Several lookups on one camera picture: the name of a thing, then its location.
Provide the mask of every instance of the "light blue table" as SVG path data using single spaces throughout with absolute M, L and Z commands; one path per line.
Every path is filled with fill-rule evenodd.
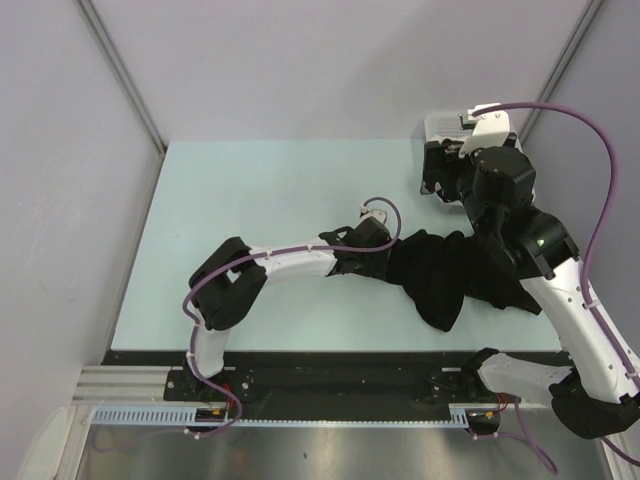
M 384 195 L 420 228 L 471 229 L 420 196 L 422 144 L 409 140 L 172 143 L 120 312 L 113 350 L 186 350 L 180 308 L 194 270 L 228 237 L 248 245 L 304 243 L 353 225 Z M 390 220 L 390 229 L 395 221 Z M 400 287 L 357 276 L 306 278 L 263 290 L 227 350 L 559 350 L 544 315 L 466 299 L 449 333 L 426 324 Z

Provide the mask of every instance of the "cable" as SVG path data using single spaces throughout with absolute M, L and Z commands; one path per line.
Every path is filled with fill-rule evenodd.
M 520 423 L 520 427 L 522 428 L 522 432 L 524 433 L 524 436 L 519 435 L 517 433 L 509 433 L 509 432 L 495 432 L 489 435 L 478 435 L 477 433 L 474 433 L 473 430 L 471 429 L 468 429 L 467 432 L 473 435 L 474 440 L 493 440 L 496 438 L 512 438 L 522 443 L 526 443 L 531 447 L 531 449 L 534 451 L 534 453 L 536 454 L 540 462 L 542 462 L 542 464 L 545 466 L 545 468 L 549 470 L 549 472 L 552 475 L 558 475 L 558 467 L 556 463 L 553 461 L 551 456 L 536 443 L 536 441 L 533 439 L 533 435 L 531 435 L 531 432 L 529 431 L 529 427 L 524 421 L 524 418 L 522 416 L 522 411 L 520 410 L 520 398 L 516 397 L 513 400 L 513 404 L 515 406 L 516 416 L 518 417 L 518 422 Z
M 627 455 L 625 452 L 623 452 L 619 447 L 617 447 L 607 437 L 602 437 L 600 440 L 602 440 L 607 447 L 609 447 L 611 450 L 613 450 L 613 452 L 616 455 L 618 455 L 620 458 L 622 458 L 624 461 L 630 463 L 634 467 L 640 467 L 640 460 L 636 460 L 635 458 L 632 458 L 629 455 Z
M 513 406 L 516 409 L 516 417 L 518 417 L 518 422 L 520 422 L 520 428 L 522 428 L 522 433 L 524 433 L 524 436 L 527 437 L 527 441 L 529 442 L 529 445 L 531 445 L 531 448 L 533 448 L 533 451 L 536 453 L 536 455 L 538 456 L 540 461 L 544 464 L 544 466 L 547 467 L 547 470 L 549 470 L 553 475 L 557 475 L 558 467 L 556 467 L 556 464 L 553 463 L 553 461 L 551 461 L 550 463 L 547 462 L 548 459 L 550 460 L 549 456 L 545 455 L 544 450 L 542 450 L 542 448 L 536 443 L 536 441 L 533 438 L 533 435 L 531 434 L 531 431 L 529 430 L 529 426 L 524 421 L 524 416 L 522 415 L 522 411 L 520 410 L 519 397 L 514 398 Z
M 474 440 L 495 440 L 496 438 L 512 438 L 514 440 L 518 440 L 519 442 L 526 443 L 536 452 L 536 455 L 540 458 L 540 461 L 544 464 L 544 466 L 549 470 L 553 475 L 558 475 L 558 467 L 555 462 L 551 458 L 551 456 L 545 452 L 540 447 L 533 447 L 527 437 L 522 435 L 518 435 L 517 433 L 510 432 L 496 432 L 490 435 L 478 435 L 473 433 L 471 430 L 467 430 L 471 435 L 473 435 Z
M 237 260 L 229 262 L 226 265 L 223 265 L 222 267 L 220 267 L 220 268 L 216 269 L 215 271 L 211 272 L 209 275 L 205 276 L 196 285 L 194 285 L 194 287 L 191 289 L 191 291 L 184 298 L 184 300 L 182 302 L 182 311 L 185 313 L 185 315 L 187 315 L 189 318 L 191 318 L 194 321 L 194 327 L 193 327 L 193 330 L 191 331 L 191 338 L 190 338 L 190 341 L 189 341 L 189 352 L 188 352 L 188 355 L 191 357 L 191 370 L 192 370 L 193 374 L 196 376 L 196 378 L 198 378 L 198 380 L 200 380 L 202 383 L 207 385 L 209 388 L 212 388 L 212 389 L 214 389 L 214 390 L 226 395 L 227 398 L 228 398 L 228 405 L 233 406 L 235 404 L 238 407 L 236 415 L 234 416 L 234 418 L 229 420 L 227 423 L 224 423 L 224 424 L 220 425 L 219 427 L 215 428 L 214 430 L 211 430 L 211 431 L 208 431 L 208 432 L 198 432 L 198 433 L 193 434 L 192 436 L 196 440 L 199 439 L 199 438 L 202 438 L 202 437 L 210 437 L 212 435 L 217 435 L 217 434 L 222 433 L 222 432 L 228 430 L 229 428 L 231 428 L 231 426 L 234 423 L 236 423 L 238 420 L 240 420 L 240 418 L 242 417 L 242 403 L 240 402 L 238 397 L 236 397 L 231 392 L 231 389 L 227 389 L 228 386 L 227 386 L 227 388 L 225 388 L 225 386 L 216 385 L 211 380 L 209 380 L 204 375 L 202 375 L 202 373 L 200 372 L 200 369 L 198 368 L 198 364 L 196 362 L 196 357 L 195 357 L 195 352 L 196 352 L 196 338 L 198 336 L 198 330 L 200 328 L 200 319 L 191 310 L 189 310 L 189 303 L 191 303 L 191 300 L 193 299 L 193 297 L 198 293 L 198 291 L 204 285 L 206 285 L 208 282 L 210 282 L 211 280 L 216 278 L 218 275 L 222 275 L 223 273 L 225 273 L 229 269 L 234 268 L 234 267 L 236 267 L 238 265 L 241 265 L 241 264 L 243 264 L 245 262 L 248 262 L 248 261 L 251 261 L 251 260 L 255 260 L 257 258 L 264 258 L 264 257 L 267 257 L 268 255 L 285 255 L 287 253 L 302 252 L 302 251 L 305 251 L 305 250 L 309 250 L 309 251 L 311 251 L 311 250 L 332 250 L 332 251 L 354 252 L 354 253 L 377 253 L 377 252 L 382 252 L 383 250 L 387 250 L 387 249 L 391 248 L 398 241 L 398 239 L 400 238 L 400 232 L 402 230 L 402 217 L 400 215 L 400 211 L 398 210 L 398 207 L 396 207 L 395 204 L 391 200 L 389 200 L 389 199 L 387 199 L 385 197 L 372 197 L 372 198 L 368 199 L 366 202 L 364 202 L 364 205 L 367 206 L 369 203 L 374 202 L 374 201 L 385 202 L 387 205 L 389 205 L 391 207 L 391 209 L 393 210 L 393 212 L 396 215 L 396 219 L 397 219 L 396 233 L 394 234 L 393 238 L 389 242 L 387 242 L 385 245 L 382 245 L 382 246 L 379 246 L 379 247 L 347 247 L 347 246 L 340 246 L 340 245 L 336 245 L 336 246 L 331 246 L 331 245 L 301 245 L 301 246 L 297 246 L 297 247 L 281 248 L 279 250 L 274 250 L 274 251 L 272 251 L 270 253 L 262 252 L 262 253 L 252 254 L 252 255 L 246 255 L 246 256 L 244 256 L 242 258 L 239 258 Z M 142 435 L 141 437 L 135 438 L 135 439 L 127 441 L 127 442 L 117 443 L 115 445 L 112 445 L 112 446 L 106 447 L 106 448 L 97 447 L 95 445 L 95 438 L 94 438 L 94 442 L 93 442 L 92 448 L 96 452 L 99 452 L 99 453 L 107 453 L 107 452 L 112 452 L 114 450 L 128 449 L 128 448 L 131 448 L 131 447 L 137 445 L 138 443 L 144 442 L 145 440 L 149 440 L 151 438 L 154 438 L 154 437 L 157 437 L 157 436 L 160 436 L 160 435 L 164 435 L 164 434 L 168 434 L 168 433 L 190 434 L 192 432 L 188 428 L 165 428 L 165 429 L 162 429 L 162 430 L 157 430 L 155 432 L 151 432 L 151 433 L 149 433 L 147 435 Z
M 251 260 L 256 260 L 258 258 L 265 258 L 267 256 L 272 256 L 272 255 L 285 255 L 288 253 L 303 252 L 307 250 L 308 251 L 332 250 L 332 251 L 354 252 L 354 253 L 377 253 L 377 252 L 381 252 L 383 250 L 387 250 L 391 248 L 400 238 L 400 232 L 402 230 L 402 217 L 400 215 L 400 211 L 398 210 L 398 207 L 396 207 L 391 200 L 385 197 L 372 197 L 368 199 L 366 202 L 364 202 L 364 205 L 367 206 L 374 201 L 381 201 L 386 203 L 391 207 L 391 209 L 394 211 L 396 215 L 396 219 L 397 219 L 396 233 L 393 236 L 393 238 L 389 242 L 387 242 L 385 245 L 382 245 L 379 247 L 347 247 L 347 246 L 341 246 L 341 245 L 300 245 L 297 247 L 281 248 L 278 250 L 273 250 L 271 252 L 261 252 L 261 253 L 246 255 L 232 262 L 229 262 L 226 265 L 223 265 L 222 267 L 217 268 L 210 274 L 206 275 L 204 278 L 202 278 L 198 283 L 194 285 L 191 291 L 184 298 L 182 302 L 182 311 L 185 313 L 185 315 L 187 315 L 189 318 L 191 318 L 194 321 L 194 327 L 191 332 L 191 339 L 189 341 L 189 352 L 187 353 L 187 355 L 191 357 L 191 370 L 193 371 L 193 374 L 196 376 L 196 378 L 198 378 L 198 380 L 200 380 L 202 383 L 204 383 L 208 387 L 213 388 L 214 390 L 227 395 L 227 397 L 229 397 L 229 399 L 238 406 L 237 413 L 232 420 L 228 421 L 227 423 L 218 427 L 217 429 L 212 430 L 211 432 L 206 432 L 201 434 L 200 435 L 201 437 L 216 435 L 218 433 L 221 433 L 231 428 L 231 426 L 234 423 L 236 423 L 238 420 L 240 420 L 240 418 L 242 417 L 242 404 L 240 403 L 240 400 L 238 399 L 238 397 L 236 397 L 230 391 L 226 390 L 224 387 L 216 385 L 215 383 L 210 381 L 208 378 L 202 375 L 202 373 L 200 372 L 200 369 L 198 368 L 198 365 L 196 363 L 195 353 L 196 353 L 196 339 L 198 337 L 198 330 L 201 326 L 201 322 L 198 316 L 189 309 L 189 304 L 192 302 L 193 297 L 200 291 L 202 287 L 204 287 L 207 283 L 209 283 L 211 280 L 213 280 L 217 276 L 222 275 L 223 273 L 227 272 L 231 268 L 237 267 L 238 265 L 249 262 Z
M 504 406 L 500 407 L 500 410 L 498 410 L 498 413 L 504 412 L 507 409 L 507 407 L 509 406 L 509 401 L 507 400 L 507 398 L 502 393 L 498 394 L 498 401 L 501 404 L 504 403 Z
M 556 105 L 553 103 L 542 103 L 542 102 L 516 102 L 516 103 L 503 103 L 502 105 L 493 105 L 491 107 L 480 108 L 472 113 L 474 117 L 478 115 L 484 115 L 486 113 L 502 111 L 502 110 L 519 110 L 519 109 L 541 109 L 541 110 L 551 110 L 554 112 L 564 113 L 565 115 L 569 115 L 571 117 L 577 118 L 578 120 L 586 123 L 589 127 L 593 129 L 593 131 L 598 134 L 602 143 L 607 150 L 607 154 L 609 155 L 609 163 L 611 164 L 611 177 L 609 179 L 609 190 L 607 191 L 607 198 L 602 207 L 602 212 L 600 213 L 600 218 L 598 218 L 598 223 L 596 224 L 596 228 L 593 230 L 593 234 L 591 236 L 591 240 L 589 240 L 589 246 L 587 247 L 587 253 L 584 256 L 582 269 L 580 271 L 580 289 L 582 290 L 582 296 L 584 298 L 586 305 L 593 304 L 593 298 L 591 297 L 591 291 L 589 288 L 589 274 L 591 272 L 591 263 L 593 261 L 593 255 L 595 252 L 596 245 L 598 244 L 598 240 L 600 238 L 600 234 L 602 233 L 602 228 L 606 223 L 609 215 L 611 214 L 611 209 L 613 208 L 613 202 L 615 199 L 615 194 L 618 189 L 618 171 L 620 167 L 620 162 L 618 160 L 618 154 L 613 146 L 613 142 L 603 130 L 603 128 L 598 125 L 594 120 L 590 117 L 581 113 L 577 110 L 574 110 L 570 107 L 565 107 L 563 105 Z M 627 370 L 627 374 L 629 378 L 632 379 L 633 383 L 640 389 L 640 377 L 636 373 L 636 369 L 633 366 L 633 363 L 629 359 L 627 352 L 625 352 L 624 348 L 618 341 L 618 338 L 613 333 L 607 321 L 602 316 L 600 310 L 598 310 L 597 306 L 591 306 L 589 308 L 591 314 L 595 318 L 596 322 L 600 326 L 600 329 L 611 343 L 611 346 L 620 357 L 622 364 Z

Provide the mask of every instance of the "black cloth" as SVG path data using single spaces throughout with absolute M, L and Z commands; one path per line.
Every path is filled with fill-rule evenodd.
M 500 270 L 476 235 L 453 232 L 446 238 L 419 230 L 398 240 L 388 257 L 384 281 L 401 285 L 420 316 L 432 327 L 448 332 L 464 296 L 496 308 L 517 307 L 535 314 L 540 306 L 508 272 Z

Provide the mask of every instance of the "gray wall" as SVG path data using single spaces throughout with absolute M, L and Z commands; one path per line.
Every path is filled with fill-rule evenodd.
M 172 141 L 421 136 L 537 95 L 586 3 L 94 1 Z
M 0 17 L 0 477 L 118 306 L 159 159 L 69 0 Z
M 553 98 L 589 114 L 621 158 L 617 205 L 601 237 L 591 280 L 629 344 L 640 351 L 640 2 L 611 0 Z M 544 113 L 526 152 L 540 201 L 584 252 L 606 194 L 609 164 L 600 140 L 573 118 Z M 640 428 L 634 428 L 640 440 Z

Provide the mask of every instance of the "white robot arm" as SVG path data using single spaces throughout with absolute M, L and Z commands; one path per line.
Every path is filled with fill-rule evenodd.
M 462 128 L 470 131 L 466 138 L 426 143 L 421 191 L 464 206 L 491 262 L 542 307 L 575 367 L 541 365 L 485 349 L 463 366 L 462 374 L 481 392 L 508 393 L 552 408 L 583 438 L 624 431 L 640 418 L 640 359 L 590 285 L 586 304 L 578 249 L 557 218 L 533 205 L 536 172 L 509 115 L 498 110 L 474 117 L 471 112 L 481 107 L 487 106 L 461 116 Z M 246 246 L 238 237 L 227 240 L 192 276 L 192 288 L 240 257 L 266 252 L 266 258 L 232 268 L 238 274 L 233 282 L 225 273 L 194 289 L 198 292 L 191 301 L 206 327 L 195 340 L 200 372 L 211 377 L 223 368 L 230 328 L 244 318 L 267 282 L 343 273 L 382 278 L 379 267 L 386 265 L 389 253 L 339 250 L 390 245 L 385 220 L 383 211 L 365 208 L 355 228 L 320 234 L 307 249 L 278 256 Z
M 464 141 L 428 142 L 423 192 L 460 201 L 492 258 L 513 272 L 558 332 L 575 368 L 550 367 L 484 351 L 472 363 L 479 383 L 553 408 L 584 438 L 626 430 L 639 417 L 634 378 L 640 359 L 590 288 L 581 290 L 582 260 L 555 217 L 532 205 L 535 170 L 521 153 L 506 111 L 461 116 Z M 597 308 L 608 334 L 590 311 Z M 633 365 L 629 372 L 609 337 Z

